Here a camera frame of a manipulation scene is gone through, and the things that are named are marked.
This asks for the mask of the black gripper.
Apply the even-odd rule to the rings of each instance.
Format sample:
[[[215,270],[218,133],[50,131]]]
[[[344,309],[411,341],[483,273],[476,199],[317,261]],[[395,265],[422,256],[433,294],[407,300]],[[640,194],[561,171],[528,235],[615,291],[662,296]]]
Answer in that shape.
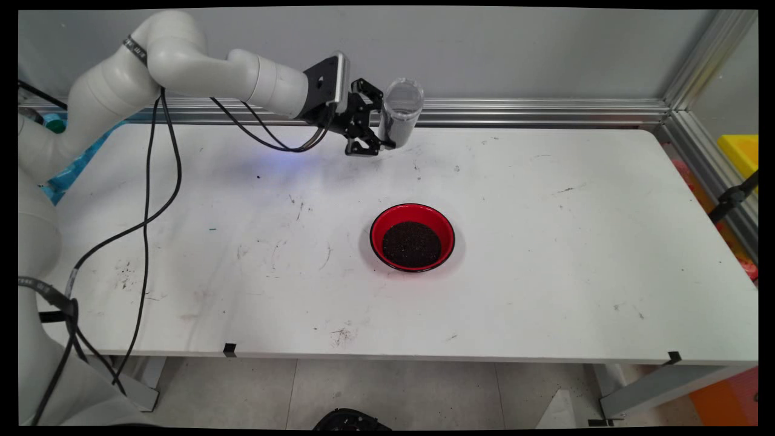
[[[382,140],[370,128],[371,110],[382,110],[383,103],[384,92],[358,78],[351,85],[346,109],[330,116],[330,109],[321,105],[316,125],[347,138],[346,156],[377,156],[382,149],[396,149],[395,141]]]

